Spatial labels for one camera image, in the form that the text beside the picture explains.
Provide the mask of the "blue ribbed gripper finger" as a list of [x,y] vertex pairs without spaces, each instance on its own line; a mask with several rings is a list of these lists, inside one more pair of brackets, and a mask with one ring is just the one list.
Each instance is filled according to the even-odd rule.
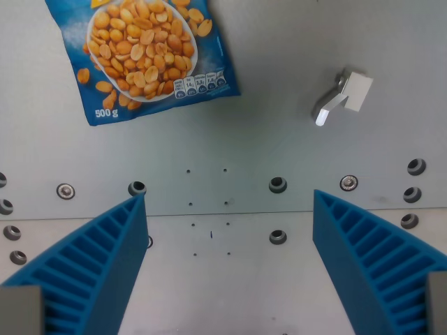
[[117,334],[149,244],[145,199],[85,223],[6,279],[43,293],[46,334]]
[[314,191],[313,242],[356,334],[427,334],[425,282],[446,255],[388,221]]

